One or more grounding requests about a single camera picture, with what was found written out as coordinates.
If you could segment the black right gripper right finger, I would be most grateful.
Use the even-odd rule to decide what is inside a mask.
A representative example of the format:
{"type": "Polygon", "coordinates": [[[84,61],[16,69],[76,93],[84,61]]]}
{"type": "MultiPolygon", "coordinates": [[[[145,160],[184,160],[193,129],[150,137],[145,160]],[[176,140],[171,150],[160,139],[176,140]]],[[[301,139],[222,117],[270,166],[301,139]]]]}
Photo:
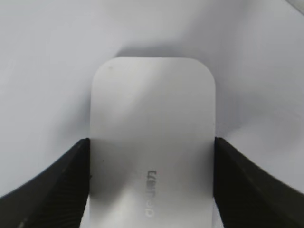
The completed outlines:
{"type": "Polygon", "coordinates": [[[304,195],[223,138],[214,143],[213,197],[225,228],[304,226],[304,195]]]}

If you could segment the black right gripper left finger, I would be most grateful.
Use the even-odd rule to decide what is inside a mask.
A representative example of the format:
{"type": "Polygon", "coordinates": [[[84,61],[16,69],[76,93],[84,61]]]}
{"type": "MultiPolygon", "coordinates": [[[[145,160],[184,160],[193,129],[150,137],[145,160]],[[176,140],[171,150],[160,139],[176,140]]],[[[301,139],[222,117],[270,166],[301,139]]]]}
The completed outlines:
{"type": "Polygon", "coordinates": [[[78,228],[90,190],[90,140],[0,199],[2,228],[78,228]]]}

